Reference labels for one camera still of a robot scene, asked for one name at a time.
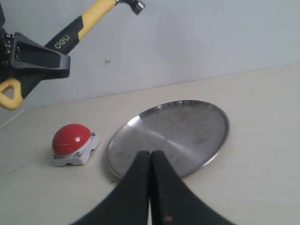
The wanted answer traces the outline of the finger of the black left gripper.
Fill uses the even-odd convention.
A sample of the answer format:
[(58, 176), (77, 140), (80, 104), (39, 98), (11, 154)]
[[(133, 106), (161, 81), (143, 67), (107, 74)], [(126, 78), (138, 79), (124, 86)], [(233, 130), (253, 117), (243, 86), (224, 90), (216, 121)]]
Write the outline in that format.
[(71, 57), (48, 49), (16, 32), (10, 51), (10, 67), (30, 73), (42, 73), (58, 77), (70, 74)]

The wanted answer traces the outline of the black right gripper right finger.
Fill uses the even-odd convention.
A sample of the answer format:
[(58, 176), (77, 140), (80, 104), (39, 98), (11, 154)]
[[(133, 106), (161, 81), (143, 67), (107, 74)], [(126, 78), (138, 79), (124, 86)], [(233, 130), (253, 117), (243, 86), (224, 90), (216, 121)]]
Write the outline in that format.
[(151, 217), (154, 225), (231, 225), (182, 181), (164, 152), (151, 153)]

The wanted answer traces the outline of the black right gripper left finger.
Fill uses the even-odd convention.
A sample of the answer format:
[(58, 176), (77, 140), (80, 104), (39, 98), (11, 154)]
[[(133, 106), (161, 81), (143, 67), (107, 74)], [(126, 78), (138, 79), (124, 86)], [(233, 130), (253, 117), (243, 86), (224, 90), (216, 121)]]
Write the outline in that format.
[(150, 153), (139, 151), (115, 189), (75, 225), (146, 225)]

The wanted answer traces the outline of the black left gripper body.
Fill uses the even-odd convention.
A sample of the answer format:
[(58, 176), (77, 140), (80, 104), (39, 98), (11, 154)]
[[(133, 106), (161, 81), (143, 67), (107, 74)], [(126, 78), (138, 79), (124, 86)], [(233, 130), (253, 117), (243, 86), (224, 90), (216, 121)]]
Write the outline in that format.
[(0, 6), (0, 83), (10, 76), (14, 76), (15, 68), (12, 64), (12, 53), (14, 45), (14, 34), (9, 34), (4, 28), (5, 15), (2, 5)]

